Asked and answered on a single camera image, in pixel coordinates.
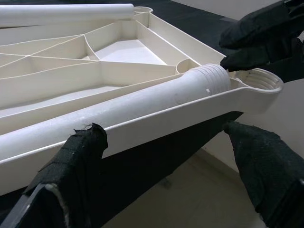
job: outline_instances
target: plastic tube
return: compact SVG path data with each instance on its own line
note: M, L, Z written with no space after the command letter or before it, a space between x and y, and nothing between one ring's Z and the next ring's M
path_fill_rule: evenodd
M0 160L62 142L91 123L106 128L227 90L229 75L221 66L193 68L177 79L1 135Z
M132 4L0 5L0 27L97 19L129 19L133 15Z

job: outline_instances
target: white tube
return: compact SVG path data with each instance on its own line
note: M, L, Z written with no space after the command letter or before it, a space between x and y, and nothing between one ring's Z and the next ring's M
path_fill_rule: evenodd
M133 15L132 4L0 5L0 27L97 19L130 19Z
M229 75L221 66L197 67L172 81L0 135L0 160L62 142L73 129L91 123L106 128L229 89Z

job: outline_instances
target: white wall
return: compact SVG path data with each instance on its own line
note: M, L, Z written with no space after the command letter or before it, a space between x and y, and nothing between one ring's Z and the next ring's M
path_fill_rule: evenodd
M240 20L257 9L279 0L173 0L224 17Z
M238 122L275 132L304 158L304 79L288 82L269 110L260 115L244 114ZM234 170L238 170L230 139L221 132L204 149Z

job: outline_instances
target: white plastic part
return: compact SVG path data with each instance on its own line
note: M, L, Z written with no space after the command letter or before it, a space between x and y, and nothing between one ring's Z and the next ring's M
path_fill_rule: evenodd
M130 19L133 15L132 4L0 5L0 27Z
M227 81L221 68L201 68L223 55L150 9L137 11L127 20L0 29L0 195L28 185L73 129L92 121L107 132L108 157L227 112L263 113L282 90L265 70L229 73ZM199 84L209 86L197 93ZM95 112L104 105L116 112ZM60 124L64 131L53 133Z

